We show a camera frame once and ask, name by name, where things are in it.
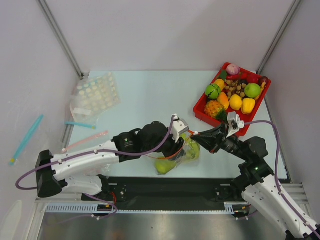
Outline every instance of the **yellow bell pepper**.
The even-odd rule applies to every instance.
[[[250,114],[254,110],[256,101],[252,98],[245,98],[242,100],[241,112],[243,114]]]

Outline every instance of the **metal floor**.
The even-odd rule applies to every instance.
[[[38,240],[281,240],[259,213],[236,221],[231,215],[116,214],[109,219],[79,218],[78,214],[46,213]]]

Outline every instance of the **plastic container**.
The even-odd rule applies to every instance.
[[[218,74],[215,76],[215,78],[212,80],[211,83],[213,83],[214,81],[216,81],[216,80],[218,79],[218,76],[221,74],[221,71],[222,71],[222,70],[226,70],[226,69],[227,69],[227,66],[229,66],[230,64],[231,64],[231,63],[226,62],[226,63],[223,65],[223,67],[221,68],[221,70],[219,71],[219,73],[218,73]],[[245,70],[245,69],[243,69],[243,68],[240,68],[240,71],[243,72],[243,73],[247,73],[248,75],[257,75],[257,76],[261,77],[260,75],[255,74],[255,73],[253,73],[253,72],[250,72],[250,71],[248,71],[248,70]],[[258,111],[258,109],[259,109],[259,107],[260,107],[263,99],[265,98],[265,95],[266,95],[266,93],[267,93],[270,85],[271,85],[271,80],[269,80],[269,81],[266,83],[265,88],[264,88],[261,96],[259,97],[259,99],[256,101],[255,106],[254,106],[254,109],[253,109],[253,111],[252,111],[251,114],[249,114],[249,115],[243,114],[243,113],[241,112],[241,109],[238,110],[238,111],[236,111],[236,113],[239,114],[240,119],[243,120],[245,123],[247,123],[247,122],[252,122],[252,121],[254,120],[255,115],[256,115],[256,113],[257,113],[257,111]],[[203,93],[202,97],[199,99],[199,101],[196,103],[196,105],[195,105],[194,108],[193,108],[193,111],[194,111],[194,113],[195,113],[195,117],[198,118],[198,119],[200,119],[201,121],[204,121],[204,122],[207,123],[207,124],[210,124],[210,125],[213,126],[213,127],[219,126],[220,123],[221,123],[220,121],[218,121],[218,120],[216,120],[216,119],[214,119],[214,118],[212,118],[212,117],[210,117],[210,116],[208,116],[208,115],[205,114],[205,106],[206,106],[206,104],[207,104],[207,96]],[[227,109],[227,113],[234,112],[234,111],[235,111],[235,110],[233,110],[231,107],[229,107],[229,108]],[[249,127],[250,127],[249,125],[245,126],[245,127],[242,128],[240,131],[238,131],[238,132],[236,133],[236,135],[237,135],[238,137],[244,136],[244,135],[247,133]]]
[[[80,81],[70,100],[70,111],[77,123],[95,124],[97,117],[120,102],[114,75]]]

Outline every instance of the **yellow fruit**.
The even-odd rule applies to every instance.
[[[215,80],[214,84],[217,84],[221,91],[225,88],[225,81],[223,81],[222,79],[217,79]]]
[[[209,101],[205,105],[204,113],[218,121],[227,122],[227,112],[225,107],[216,100]]]
[[[223,105],[225,110],[229,108],[229,99],[224,92],[220,93],[216,100]]]
[[[252,98],[245,98],[242,101],[241,112],[243,114],[250,114],[254,110],[256,105],[256,101]]]
[[[238,111],[242,106],[242,99],[239,95],[235,94],[230,98],[229,103],[233,110]]]

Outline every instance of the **green lime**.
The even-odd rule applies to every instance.
[[[213,100],[217,99],[219,97],[220,93],[221,93],[221,88],[215,83],[210,84],[205,89],[205,95],[209,99],[213,99]]]

